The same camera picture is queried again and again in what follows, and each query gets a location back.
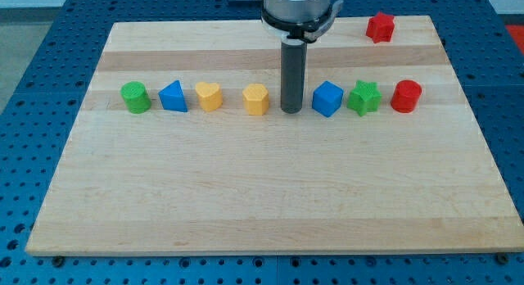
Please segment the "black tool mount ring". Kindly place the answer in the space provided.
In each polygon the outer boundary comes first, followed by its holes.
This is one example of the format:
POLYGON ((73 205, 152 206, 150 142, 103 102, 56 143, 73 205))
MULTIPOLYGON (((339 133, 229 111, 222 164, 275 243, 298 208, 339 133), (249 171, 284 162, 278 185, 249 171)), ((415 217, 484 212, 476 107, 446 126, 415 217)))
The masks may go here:
POLYGON ((265 9, 261 12, 261 19, 276 32, 280 32, 282 39, 297 39, 304 43, 315 43, 332 27, 338 13, 343 8, 343 2, 343 0, 335 1, 323 15, 311 21, 286 22, 270 15, 265 9))

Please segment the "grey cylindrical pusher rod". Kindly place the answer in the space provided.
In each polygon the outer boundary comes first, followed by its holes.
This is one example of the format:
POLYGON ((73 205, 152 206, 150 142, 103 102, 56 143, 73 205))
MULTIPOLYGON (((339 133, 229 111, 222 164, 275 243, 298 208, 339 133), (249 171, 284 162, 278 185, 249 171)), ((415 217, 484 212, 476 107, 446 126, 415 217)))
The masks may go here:
POLYGON ((280 107, 288 114, 298 113, 303 104, 307 44, 285 39, 281 44, 280 107))

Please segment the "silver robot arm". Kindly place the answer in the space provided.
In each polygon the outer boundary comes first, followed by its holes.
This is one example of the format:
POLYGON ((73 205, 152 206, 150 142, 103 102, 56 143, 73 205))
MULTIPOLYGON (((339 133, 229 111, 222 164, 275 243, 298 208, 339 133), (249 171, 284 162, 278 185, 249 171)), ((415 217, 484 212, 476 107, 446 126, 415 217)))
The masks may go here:
POLYGON ((261 21, 281 41, 280 108, 302 109, 307 48, 327 33, 343 8, 343 0, 229 0, 260 2, 261 21))

